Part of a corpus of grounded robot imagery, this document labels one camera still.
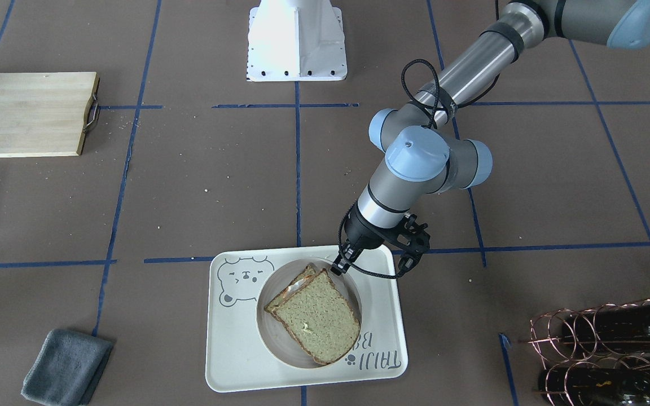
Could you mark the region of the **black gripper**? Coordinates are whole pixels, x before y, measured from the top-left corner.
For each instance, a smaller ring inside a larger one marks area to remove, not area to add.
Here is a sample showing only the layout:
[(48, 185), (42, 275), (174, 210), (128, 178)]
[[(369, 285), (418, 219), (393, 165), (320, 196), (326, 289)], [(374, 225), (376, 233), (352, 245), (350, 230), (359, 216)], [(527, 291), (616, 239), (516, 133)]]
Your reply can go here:
[(340, 254), (331, 271), (344, 275), (364, 250), (376, 249), (385, 241), (396, 240), (395, 228), (379, 228), (366, 221), (358, 209), (350, 209), (340, 223)]

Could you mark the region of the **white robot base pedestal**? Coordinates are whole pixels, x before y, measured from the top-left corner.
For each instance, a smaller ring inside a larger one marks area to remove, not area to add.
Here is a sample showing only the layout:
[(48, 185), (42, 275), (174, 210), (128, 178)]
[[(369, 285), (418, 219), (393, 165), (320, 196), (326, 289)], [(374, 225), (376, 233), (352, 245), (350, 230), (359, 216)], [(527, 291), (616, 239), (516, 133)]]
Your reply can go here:
[(330, 1), (261, 1), (249, 12), (246, 79), (341, 81), (348, 76), (340, 8)]

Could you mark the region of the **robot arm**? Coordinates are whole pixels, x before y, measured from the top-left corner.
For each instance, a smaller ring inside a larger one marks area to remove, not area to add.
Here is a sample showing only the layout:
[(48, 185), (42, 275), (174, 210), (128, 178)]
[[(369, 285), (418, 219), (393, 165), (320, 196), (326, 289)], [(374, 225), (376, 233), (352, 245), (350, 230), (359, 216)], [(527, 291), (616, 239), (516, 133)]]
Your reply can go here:
[(364, 251), (386, 242), (402, 250), (392, 279), (420, 262), (430, 235), (411, 213), (413, 204), (422, 195), (479, 185), (493, 167), (482, 142), (454, 139), (443, 130), (526, 49), (549, 38), (645, 48), (650, 45), (650, 1), (511, 1), (452, 64), (417, 92), (407, 91), (407, 104), (379, 111), (368, 134), (384, 159), (340, 223), (331, 268), (335, 275), (356, 269)]

